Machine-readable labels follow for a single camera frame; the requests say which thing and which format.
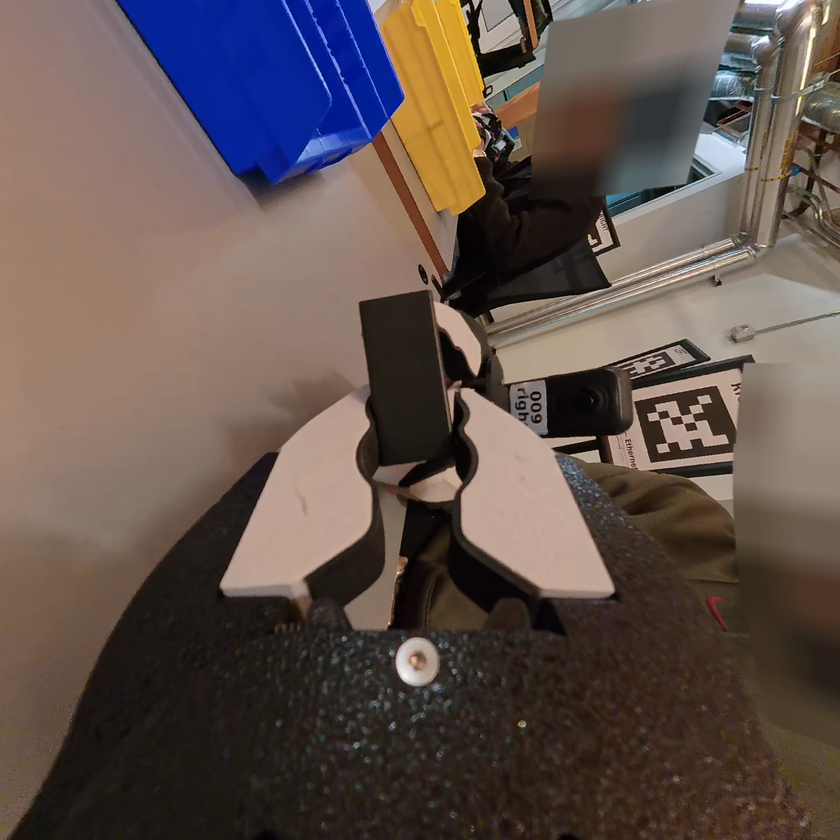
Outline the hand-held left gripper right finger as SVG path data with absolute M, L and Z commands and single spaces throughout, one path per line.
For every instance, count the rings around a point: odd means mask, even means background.
M 448 571 L 486 614 L 516 601 L 532 627 L 560 630 L 552 603 L 608 602 L 613 579 L 554 452 L 473 390 L 455 395 Z

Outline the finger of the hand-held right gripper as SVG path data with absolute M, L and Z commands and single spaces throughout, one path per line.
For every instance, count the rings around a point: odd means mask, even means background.
M 375 471 L 375 482 L 402 502 L 417 501 L 431 507 L 454 501 L 462 485 L 453 458 L 381 466 Z
M 487 390 L 491 373 L 491 351 L 477 321 L 444 303 L 434 304 L 439 357 L 444 390 L 471 387 Z

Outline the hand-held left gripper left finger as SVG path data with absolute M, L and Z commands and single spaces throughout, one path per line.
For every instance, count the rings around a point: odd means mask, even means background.
M 373 481 L 379 447 L 367 385 L 283 444 L 220 581 L 226 597 L 351 604 L 385 566 Z

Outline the black ethernet port block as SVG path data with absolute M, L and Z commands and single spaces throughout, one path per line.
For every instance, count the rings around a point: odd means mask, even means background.
M 449 456 L 452 418 L 431 294 L 365 300 L 359 310 L 381 466 Z

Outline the yellow plastic bin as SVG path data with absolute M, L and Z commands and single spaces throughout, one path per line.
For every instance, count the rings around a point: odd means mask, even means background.
M 457 216 L 483 197 L 479 133 L 447 38 L 454 2 L 397 2 L 381 31 L 404 101 L 392 122 L 437 212 Z

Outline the small black-framed marker sign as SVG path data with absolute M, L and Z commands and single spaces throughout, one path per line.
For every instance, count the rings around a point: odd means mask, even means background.
M 650 376 L 683 371 L 709 361 L 711 357 L 696 344 L 688 339 L 678 339 L 607 366 L 625 371 L 631 381 L 641 381 Z

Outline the black-framed white sign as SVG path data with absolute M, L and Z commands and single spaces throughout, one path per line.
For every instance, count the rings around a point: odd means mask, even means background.
M 742 373 L 753 362 L 744 355 L 635 385 L 633 423 L 600 438 L 602 461 L 686 478 L 730 475 Z

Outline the olive green jacket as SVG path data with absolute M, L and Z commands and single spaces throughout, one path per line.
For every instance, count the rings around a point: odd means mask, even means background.
M 734 520 L 720 502 L 681 476 L 588 463 L 570 455 L 560 455 L 559 461 L 567 476 L 574 467 L 594 481 L 657 543 L 720 630 L 748 632 Z M 487 612 L 455 586 L 448 571 L 451 507 L 450 501 L 406 503 L 401 548 L 405 563 L 395 581 L 394 628 L 477 629 L 487 618 Z

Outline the black-framed sign behind chair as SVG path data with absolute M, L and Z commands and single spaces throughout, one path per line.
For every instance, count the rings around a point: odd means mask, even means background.
M 603 256 L 620 248 L 621 242 L 617 236 L 608 206 L 604 205 L 602 208 L 587 238 L 595 257 Z

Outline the grey junction box with conduit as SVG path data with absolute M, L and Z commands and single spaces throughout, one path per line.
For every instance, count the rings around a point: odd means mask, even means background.
M 732 343 L 746 343 L 754 340 L 756 337 L 766 334 L 778 332 L 784 329 L 792 329 L 794 327 L 804 326 L 809 323 L 819 322 L 822 320 L 834 319 L 839 317 L 839 310 L 822 312 L 813 316 L 798 318 L 788 322 L 773 324 L 766 327 L 754 328 L 750 324 L 739 324 L 731 328 L 729 332 L 729 339 Z

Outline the blue plastic bin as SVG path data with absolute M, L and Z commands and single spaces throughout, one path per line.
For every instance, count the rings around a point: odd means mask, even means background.
M 271 184 L 351 156 L 404 91 L 365 1 L 120 1 L 237 176 Z

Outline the spiral metal duct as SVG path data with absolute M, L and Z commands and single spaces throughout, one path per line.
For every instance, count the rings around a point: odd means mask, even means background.
M 752 101 L 772 93 L 778 76 L 780 48 L 772 35 L 732 33 L 724 47 L 709 100 Z

